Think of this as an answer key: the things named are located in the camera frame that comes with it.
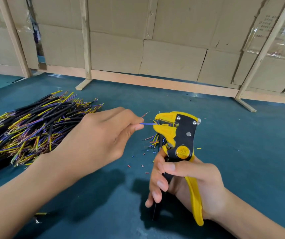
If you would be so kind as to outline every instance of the person's left hand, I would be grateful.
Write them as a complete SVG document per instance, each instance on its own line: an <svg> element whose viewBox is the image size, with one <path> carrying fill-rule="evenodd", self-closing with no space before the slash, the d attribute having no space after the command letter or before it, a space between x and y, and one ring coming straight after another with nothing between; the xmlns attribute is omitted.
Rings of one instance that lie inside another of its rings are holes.
<svg viewBox="0 0 285 239"><path fill-rule="evenodd" d="M31 167L47 161L73 182L120 158L130 136L144 128L143 118L123 107L90 113L50 153Z"/></svg>

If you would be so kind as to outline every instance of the person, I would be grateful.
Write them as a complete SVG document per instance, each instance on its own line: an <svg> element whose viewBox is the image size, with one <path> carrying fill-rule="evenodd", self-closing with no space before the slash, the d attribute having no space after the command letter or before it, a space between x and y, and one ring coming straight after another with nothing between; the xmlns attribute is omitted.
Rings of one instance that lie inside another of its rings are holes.
<svg viewBox="0 0 285 239"><path fill-rule="evenodd" d="M58 193L120 158L130 136L144 127L142 122L143 118L122 107L85 115L57 148L39 156L28 169L0 187L0 239L12 238ZM216 221L238 238L285 238L285 228L224 187L216 166L199 159L169 163L164 157L163 150L156 155L146 207L161 201L161 189L176 195L191 210L183 177L195 177L204 219ZM163 172L174 175L170 185Z"/></svg>

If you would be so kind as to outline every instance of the wire pile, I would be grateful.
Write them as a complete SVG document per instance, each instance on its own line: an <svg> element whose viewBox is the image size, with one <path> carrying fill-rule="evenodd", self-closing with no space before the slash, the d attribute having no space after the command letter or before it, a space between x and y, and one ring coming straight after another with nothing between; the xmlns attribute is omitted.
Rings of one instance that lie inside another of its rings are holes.
<svg viewBox="0 0 285 239"><path fill-rule="evenodd" d="M26 164L53 150L85 114L103 106L93 105L97 98L83 102L73 92L59 92L0 116L0 168Z"/></svg>

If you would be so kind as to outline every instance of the wire stripper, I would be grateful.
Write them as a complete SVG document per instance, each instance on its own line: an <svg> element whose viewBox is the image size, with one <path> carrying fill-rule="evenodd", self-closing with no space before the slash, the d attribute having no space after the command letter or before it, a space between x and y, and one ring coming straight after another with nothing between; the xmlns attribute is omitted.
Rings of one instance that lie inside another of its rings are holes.
<svg viewBox="0 0 285 239"><path fill-rule="evenodd" d="M155 117L157 124L153 125L154 130L164 137L159 138L159 148L162 147L167 154L167 162L179 162L182 160L192 161L194 157L193 139L197 125L201 120L185 112L159 113ZM168 183L173 175L163 173ZM203 225L201 196L198 190L198 183L195 178L185 177L191 196L193 217L199 226ZM152 207L152 219L159 217L161 202L154 203Z"/></svg>

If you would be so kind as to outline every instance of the dark teal mat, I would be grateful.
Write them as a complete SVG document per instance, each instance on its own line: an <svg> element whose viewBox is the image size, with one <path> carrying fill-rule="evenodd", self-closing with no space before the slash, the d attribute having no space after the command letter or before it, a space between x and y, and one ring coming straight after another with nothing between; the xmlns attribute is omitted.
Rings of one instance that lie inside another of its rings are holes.
<svg viewBox="0 0 285 239"><path fill-rule="evenodd" d="M146 121L158 112L191 113L202 119L196 131L195 147L201 148L196 155L217 165L229 190L285 227L285 106L249 102L258 110L250 113L231 98L198 98L186 92L98 80L76 91L81 81L43 74L3 87L0 114L58 89L75 91L88 101L98 97L104 109L123 106L140 116L150 111ZM136 132L121 159L50 201L41 210L50 212L42 223L29 222L17 238L232 238L213 222L197 226L192 214L173 197L168 199L168 212L158 222L150 220L144 207L149 183L145 172L151 172L155 154L144 149L148 143L142 139L153 133L151 126ZM0 171L0 186L22 170Z"/></svg>

